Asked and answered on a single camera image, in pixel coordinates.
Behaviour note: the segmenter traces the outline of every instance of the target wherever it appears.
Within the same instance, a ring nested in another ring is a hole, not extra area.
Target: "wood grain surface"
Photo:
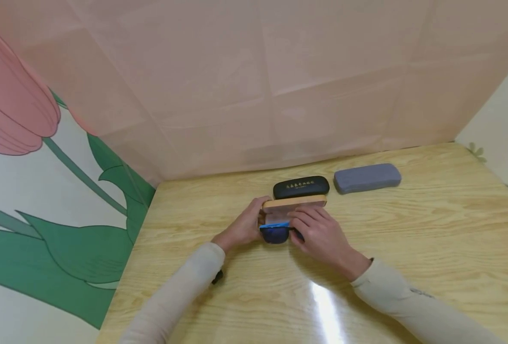
[[[399,187],[348,195],[331,187],[326,210],[356,249],[508,342],[508,188],[449,143],[161,184],[97,343],[117,343],[189,254],[276,182],[309,175],[331,182],[334,171],[384,162],[398,167]],[[418,342],[289,243],[233,251],[224,271],[186,311],[171,343]]]

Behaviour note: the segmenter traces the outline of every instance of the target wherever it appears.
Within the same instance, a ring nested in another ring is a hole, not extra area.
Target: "sleeve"
[[[164,283],[135,315],[120,344],[164,344],[185,309],[210,285],[225,252],[205,243]]]
[[[352,286],[358,297],[398,320],[424,344],[504,344],[468,316],[411,287],[399,272],[379,260]]]

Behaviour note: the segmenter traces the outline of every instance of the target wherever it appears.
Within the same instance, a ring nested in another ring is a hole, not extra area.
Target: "flower mural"
[[[0,210],[0,227],[5,229],[0,229],[0,285],[99,328],[155,190],[98,137],[87,133],[92,156],[102,170],[98,181],[116,185],[126,207],[110,197],[52,139],[63,116],[61,109],[64,116],[71,115],[0,38],[0,154],[26,159],[46,146],[77,183],[126,217],[126,228],[73,227],[37,214],[17,211],[18,218]]]
[[[45,142],[91,191],[125,215],[126,209],[99,188],[51,139],[60,120],[61,110],[54,94],[0,37],[0,153],[25,155],[40,149]]]

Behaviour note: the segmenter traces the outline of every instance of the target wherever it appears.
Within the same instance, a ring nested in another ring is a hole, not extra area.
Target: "pink wall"
[[[450,141],[508,0],[0,0],[0,33],[150,182]]]

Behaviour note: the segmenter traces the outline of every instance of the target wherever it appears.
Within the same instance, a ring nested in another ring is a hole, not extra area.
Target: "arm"
[[[360,299],[398,320],[424,344],[504,343],[463,313],[411,287],[395,269],[352,249],[323,208],[299,207],[289,215],[291,226],[305,238],[291,233],[300,250],[344,275]]]
[[[379,260],[352,282],[355,294],[391,316],[425,344],[503,344],[463,313],[410,286],[395,269]]]
[[[205,243],[164,283],[135,315],[120,344],[164,344],[185,309],[213,281],[234,247],[260,238],[258,215],[270,199],[254,199],[225,231]]]

